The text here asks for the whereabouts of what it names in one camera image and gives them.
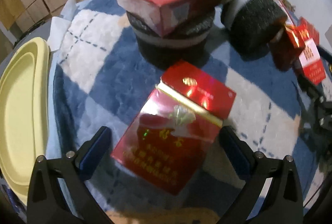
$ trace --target yellow plastic tray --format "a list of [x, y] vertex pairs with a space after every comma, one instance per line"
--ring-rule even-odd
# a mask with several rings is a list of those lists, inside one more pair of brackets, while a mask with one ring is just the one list
[[48, 137], [48, 63], [49, 47], [36, 37], [17, 50], [0, 79], [0, 168], [25, 204]]

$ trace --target metal stand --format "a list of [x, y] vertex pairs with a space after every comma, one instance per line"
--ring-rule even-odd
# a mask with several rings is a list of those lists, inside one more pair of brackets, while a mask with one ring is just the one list
[[326, 101], [324, 94], [302, 74], [298, 76], [298, 84], [313, 102], [315, 116], [313, 130], [332, 142], [332, 101]]
[[[298, 173], [293, 158], [269, 159], [262, 152], [253, 152], [238, 139], [230, 127], [219, 135], [240, 179], [246, 185], [218, 224], [300, 224], [303, 221], [303, 201]], [[38, 156], [28, 193], [29, 224], [114, 224], [93, 199], [83, 181], [91, 178], [99, 161], [111, 143], [111, 131], [101, 127], [95, 136], [75, 153], [67, 152], [61, 159], [47, 160]], [[262, 208], [255, 218], [247, 220], [266, 178], [272, 183]], [[59, 186], [63, 178], [78, 214], [72, 215]]]

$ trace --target gray foam roll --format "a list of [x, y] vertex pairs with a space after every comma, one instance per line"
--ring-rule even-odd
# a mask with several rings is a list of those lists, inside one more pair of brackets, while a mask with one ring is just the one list
[[287, 16], [273, 0], [233, 0], [224, 5], [220, 19], [232, 45], [241, 53], [252, 53], [273, 39]]
[[206, 39], [213, 25], [215, 10], [198, 16], [177, 27], [174, 32], [161, 38], [144, 21], [127, 12], [128, 20], [140, 40], [161, 48], [185, 49]]

